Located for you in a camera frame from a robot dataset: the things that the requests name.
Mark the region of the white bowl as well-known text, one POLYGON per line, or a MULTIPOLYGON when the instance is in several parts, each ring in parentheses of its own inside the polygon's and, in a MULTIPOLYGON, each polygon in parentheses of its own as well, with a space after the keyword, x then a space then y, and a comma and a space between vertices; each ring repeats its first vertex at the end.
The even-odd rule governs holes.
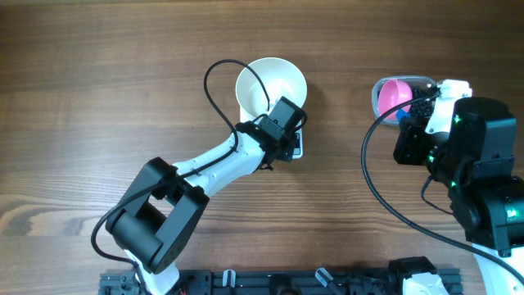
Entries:
POLYGON ((253 120, 263 113, 270 113, 281 97, 298 107, 307 98, 307 83, 302 72, 291 62, 278 57, 265 57, 249 64, 264 84, 267 101, 260 82, 245 68, 237 77, 235 94, 240 106, 240 121, 253 120))

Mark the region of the pink scoop blue handle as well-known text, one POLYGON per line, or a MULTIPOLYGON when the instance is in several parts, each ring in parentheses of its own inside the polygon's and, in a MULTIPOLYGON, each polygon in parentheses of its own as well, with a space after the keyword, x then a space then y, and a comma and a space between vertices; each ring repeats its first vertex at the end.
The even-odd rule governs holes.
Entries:
POLYGON ((377 99, 379 115, 383 115, 391 108, 413 99, 410 86, 398 79, 387 80, 382 86, 377 99))

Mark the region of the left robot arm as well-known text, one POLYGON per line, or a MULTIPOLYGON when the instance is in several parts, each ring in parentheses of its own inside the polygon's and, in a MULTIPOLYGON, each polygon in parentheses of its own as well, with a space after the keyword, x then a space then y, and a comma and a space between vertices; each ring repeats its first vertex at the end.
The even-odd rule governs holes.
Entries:
POLYGON ((160 157, 138 173, 106 230, 137 266, 143 292, 166 294, 179 279, 175 260, 187 245, 210 199, 234 180, 291 161, 304 110, 281 98, 269 114, 236 124, 230 137, 208 152, 173 165, 160 157))

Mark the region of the clear plastic container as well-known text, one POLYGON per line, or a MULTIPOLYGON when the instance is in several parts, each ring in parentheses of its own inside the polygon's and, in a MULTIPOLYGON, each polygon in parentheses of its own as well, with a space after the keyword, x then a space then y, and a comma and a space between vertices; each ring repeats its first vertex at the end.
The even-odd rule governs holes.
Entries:
MULTIPOLYGON (((374 115, 375 115, 376 119, 378 117, 380 117, 378 109, 377 109, 378 94, 379 94, 382 86, 384 85, 384 83, 387 80, 390 80, 390 79, 402 80, 402 81, 406 82, 410 86, 410 88, 412 88, 414 86, 420 86, 420 87, 422 87, 424 89, 430 88, 430 87, 437 87, 437 83, 436 83, 436 81, 434 79, 426 77, 426 76, 420 76, 420 75, 391 76, 391 77, 386 77, 386 78, 382 78, 382 79, 378 80, 375 83, 375 85, 373 86, 373 89, 372 89, 372 108, 373 108, 373 112, 374 112, 374 115)), ((431 99, 431 100, 435 101, 433 96, 425 98, 425 100, 431 99)), ((412 117, 409 114, 409 109, 410 109, 411 105, 412 104, 410 104, 410 105, 408 105, 406 107, 403 107, 402 109, 400 109, 400 110, 398 110, 396 112, 393 112, 391 115, 389 115, 382 122, 382 124, 383 125, 398 125, 399 122, 400 122, 400 119, 402 117, 404 117, 404 116, 412 117)), ((428 120, 429 119, 429 118, 417 118, 417 117, 413 117, 413 118, 422 119, 422 120, 428 120)))

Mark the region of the black beans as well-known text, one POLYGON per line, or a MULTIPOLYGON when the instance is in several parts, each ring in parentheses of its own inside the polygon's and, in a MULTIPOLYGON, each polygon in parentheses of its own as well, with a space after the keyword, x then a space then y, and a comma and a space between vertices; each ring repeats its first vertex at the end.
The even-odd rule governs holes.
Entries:
MULTIPOLYGON (((422 88, 420 86, 414 86, 412 89, 413 100, 419 98, 432 97, 437 92, 437 87, 422 88)), ((421 102, 414 102, 409 109, 409 114, 412 117, 417 118, 430 118, 434 111, 434 101, 424 100, 421 102)))

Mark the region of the white digital kitchen scale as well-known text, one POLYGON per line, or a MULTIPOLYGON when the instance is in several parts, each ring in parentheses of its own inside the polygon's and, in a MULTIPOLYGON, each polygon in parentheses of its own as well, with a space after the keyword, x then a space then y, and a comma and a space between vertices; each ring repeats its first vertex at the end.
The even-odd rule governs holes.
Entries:
MULTIPOLYGON (((248 120, 253 120, 255 123, 258 123, 261 121, 261 119, 257 119, 256 116, 250 115, 245 109, 240 107, 240 121, 246 122, 248 120)), ((304 155, 304 145, 303 145, 303 131, 302 129, 299 129, 295 132, 296 136, 296 145, 294 147, 293 153, 292 153, 292 159, 297 160, 303 157, 304 155)))

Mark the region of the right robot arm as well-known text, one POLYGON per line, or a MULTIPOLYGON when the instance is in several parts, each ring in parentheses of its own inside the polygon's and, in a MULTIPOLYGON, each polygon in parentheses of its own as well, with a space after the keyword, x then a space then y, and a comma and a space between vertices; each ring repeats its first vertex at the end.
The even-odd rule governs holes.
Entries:
POLYGON ((401 165, 425 166, 448 189, 453 217, 476 259, 489 294, 521 294, 523 284, 494 256, 523 272, 523 180, 513 175, 517 121, 491 98, 455 102, 447 131, 430 134, 427 120, 404 116, 394 158, 401 165))

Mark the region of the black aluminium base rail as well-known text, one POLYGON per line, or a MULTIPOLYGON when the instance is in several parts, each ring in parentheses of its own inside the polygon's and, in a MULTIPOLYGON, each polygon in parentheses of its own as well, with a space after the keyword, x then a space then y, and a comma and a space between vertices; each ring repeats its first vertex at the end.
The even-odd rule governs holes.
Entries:
MULTIPOLYGON (((400 281, 385 268, 332 273, 335 286, 342 294, 401 294, 400 281)), ((102 274, 99 295, 143 294, 132 271, 102 274)), ((332 294, 315 278, 313 271, 268 272, 184 270, 169 294, 332 294)))

